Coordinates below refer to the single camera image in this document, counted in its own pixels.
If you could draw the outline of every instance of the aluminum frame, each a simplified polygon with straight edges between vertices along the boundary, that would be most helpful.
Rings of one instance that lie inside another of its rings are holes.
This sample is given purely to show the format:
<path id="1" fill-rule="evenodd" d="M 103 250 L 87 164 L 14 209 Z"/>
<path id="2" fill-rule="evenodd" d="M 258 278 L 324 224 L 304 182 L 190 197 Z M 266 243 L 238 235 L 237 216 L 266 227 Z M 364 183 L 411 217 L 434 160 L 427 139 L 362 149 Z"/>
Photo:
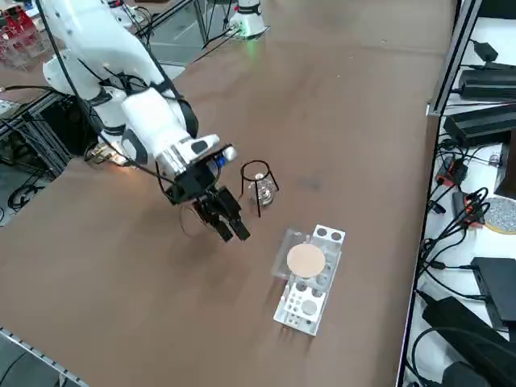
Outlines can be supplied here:
<path id="1" fill-rule="evenodd" d="M 466 51 L 473 28 L 475 28 L 481 4 L 482 0 L 464 0 L 462 3 L 457 24 L 451 36 L 450 48 L 441 68 L 434 94 L 428 104 L 428 115 L 441 116 L 444 112 L 453 82 L 460 68 L 460 62 Z"/>

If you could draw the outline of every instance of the electronic device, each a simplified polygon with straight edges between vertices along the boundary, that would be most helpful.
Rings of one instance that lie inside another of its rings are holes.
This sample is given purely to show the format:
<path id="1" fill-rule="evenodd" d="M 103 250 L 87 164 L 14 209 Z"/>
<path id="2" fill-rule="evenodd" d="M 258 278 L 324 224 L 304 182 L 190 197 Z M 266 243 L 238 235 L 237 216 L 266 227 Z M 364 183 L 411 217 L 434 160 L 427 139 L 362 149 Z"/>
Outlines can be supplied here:
<path id="1" fill-rule="evenodd" d="M 464 70 L 459 90 L 460 97 L 468 100 L 516 101 L 516 70 Z"/>
<path id="2" fill-rule="evenodd" d="M 516 326 L 516 260 L 510 258 L 475 257 L 472 265 L 481 294 L 490 298 L 486 303 L 494 327 Z"/>
<path id="3" fill-rule="evenodd" d="M 457 160 L 454 156 L 447 156 L 439 171 L 435 175 L 437 181 L 442 181 L 443 185 L 453 187 L 460 185 L 468 174 L 468 166 L 462 159 Z"/>
<path id="4" fill-rule="evenodd" d="M 506 0 L 485 0 L 481 3 L 478 16 L 495 19 L 516 19 L 516 3 Z"/>
<path id="5" fill-rule="evenodd" d="M 198 138 L 190 104 L 116 16 L 122 8 L 132 9 L 123 1 L 35 0 L 35 5 L 54 50 L 53 36 L 66 47 L 44 63 L 45 79 L 53 89 L 78 98 L 99 137 L 91 152 L 151 174 L 156 166 L 160 187 L 173 205 L 193 202 L 200 218 L 225 241 L 233 236 L 230 229 L 241 240 L 248 238 L 238 202 L 226 187 L 216 187 L 221 169 L 236 158 L 235 148 L 214 152 L 217 135 Z M 263 32 L 260 0 L 239 0 L 230 29 L 240 37 Z"/>
<path id="6" fill-rule="evenodd" d="M 451 114 L 444 121 L 444 130 L 464 147 L 508 143 L 515 128 L 516 105 Z"/>
<path id="7" fill-rule="evenodd" d="M 516 200 L 516 135 L 513 132 L 510 142 L 502 146 L 500 159 L 494 193 Z"/>
<path id="8" fill-rule="evenodd" d="M 498 52 L 487 42 L 477 42 L 476 40 L 470 39 L 473 43 L 475 53 L 485 62 L 491 63 L 498 58 Z"/>
<path id="9" fill-rule="evenodd" d="M 443 373 L 443 387 L 491 387 L 489 382 L 471 366 L 457 361 Z"/>
<path id="10" fill-rule="evenodd" d="M 470 204 L 471 200 L 470 195 L 465 192 L 454 192 L 451 195 L 453 215 L 459 217 L 461 214 L 468 214 L 464 223 L 469 227 L 481 228 L 485 225 L 484 212 L 474 209 Z"/>
<path id="11" fill-rule="evenodd" d="M 516 386 L 516 357 L 463 331 L 480 336 L 509 352 L 516 349 L 513 344 L 507 342 L 454 297 L 436 301 L 425 295 L 424 299 L 428 304 L 422 314 L 425 321 L 434 328 L 457 330 L 437 331 L 492 387 Z"/>

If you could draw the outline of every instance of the white device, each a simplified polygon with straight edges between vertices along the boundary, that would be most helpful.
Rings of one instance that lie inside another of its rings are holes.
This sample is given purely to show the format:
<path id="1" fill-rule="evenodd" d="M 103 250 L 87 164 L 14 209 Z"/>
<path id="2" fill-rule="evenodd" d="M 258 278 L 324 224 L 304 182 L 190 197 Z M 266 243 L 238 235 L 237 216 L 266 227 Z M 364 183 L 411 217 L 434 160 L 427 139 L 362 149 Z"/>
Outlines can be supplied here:
<path id="1" fill-rule="evenodd" d="M 238 201 L 226 187 L 216 187 L 221 168 L 236 158 L 235 148 L 226 145 L 215 151 L 217 135 L 197 139 L 198 121 L 189 103 L 152 53 L 124 28 L 127 21 L 112 12 L 125 5 L 107 0 L 35 2 L 48 33 L 66 45 L 44 64 L 44 76 L 54 89 L 88 102 L 102 121 L 101 152 L 151 174 L 144 166 L 156 162 L 160 188 L 173 205 L 191 201 L 199 218 L 223 240 L 233 234 L 246 240 L 250 234 Z M 122 87 L 106 84 L 113 76 Z M 139 84 L 132 85 L 133 79 Z M 170 186 L 165 188 L 162 181 Z"/>
<path id="2" fill-rule="evenodd" d="M 264 23 L 260 0 L 239 0 L 236 13 L 230 19 L 230 29 L 239 29 L 235 37 L 251 38 L 263 33 Z"/>
<path id="3" fill-rule="evenodd" d="M 177 100 L 169 79 L 108 1 L 42 0 L 41 6 L 52 34 L 66 45 L 60 54 L 77 92 L 102 120 L 103 137 L 124 155 L 139 164 L 157 160 L 175 177 L 219 142 L 216 135 L 195 139 L 196 133 L 189 133 L 185 110 L 193 111 Z M 154 87 L 128 97 L 123 89 L 100 85 L 98 78 L 112 73 Z M 56 56 L 44 64 L 44 76 L 54 89 L 73 94 Z"/>
<path id="4" fill-rule="evenodd" d="M 273 276 L 287 280 L 274 313 L 275 321 L 308 335 L 317 335 L 339 266 L 345 236 L 344 231 L 320 224 L 315 227 L 312 235 L 287 230 L 273 266 Z M 286 264 L 290 248 L 303 243 L 316 246 L 324 254 L 324 269 L 314 277 L 298 277 Z"/>

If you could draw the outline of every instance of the black power adapter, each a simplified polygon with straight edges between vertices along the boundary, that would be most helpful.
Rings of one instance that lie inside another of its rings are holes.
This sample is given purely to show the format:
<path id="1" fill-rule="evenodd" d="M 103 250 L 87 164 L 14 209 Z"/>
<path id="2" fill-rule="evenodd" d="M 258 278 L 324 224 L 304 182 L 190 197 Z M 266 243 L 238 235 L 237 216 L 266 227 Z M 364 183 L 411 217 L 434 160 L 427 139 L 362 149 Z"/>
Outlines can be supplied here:
<path id="1" fill-rule="evenodd" d="M 436 301 L 423 292 L 418 293 L 428 304 L 422 314 L 425 321 L 436 328 L 492 387 L 516 387 L 516 352 L 515 356 L 506 353 L 514 351 L 513 344 L 507 342 L 454 297 Z"/>
<path id="2" fill-rule="evenodd" d="M 489 43 L 480 43 L 471 39 L 476 54 L 484 62 L 494 62 L 498 58 L 498 52 Z"/>

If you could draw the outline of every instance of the floor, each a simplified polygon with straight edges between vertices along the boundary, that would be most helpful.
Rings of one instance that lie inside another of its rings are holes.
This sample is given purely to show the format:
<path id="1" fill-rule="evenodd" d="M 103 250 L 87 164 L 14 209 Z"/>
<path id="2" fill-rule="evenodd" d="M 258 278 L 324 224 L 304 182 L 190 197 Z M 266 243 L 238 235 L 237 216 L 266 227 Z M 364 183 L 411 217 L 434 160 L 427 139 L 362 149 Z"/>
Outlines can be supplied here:
<path id="1" fill-rule="evenodd" d="M 29 173 L 0 164 L 0 226 L 5 226 L 15 216 L 15 212 L 7 207 L 8 197 L 29 177 Z M 46 181 L 38 181 L 38 185 L 46 184 Z M 58 380 L 59 374 L 56 370 L 0 335 L 1 387 L 55 387 L 63 384 Z M 71 381 L 66 384 L 67 387 L 74 385 L 76 384 Z"/>

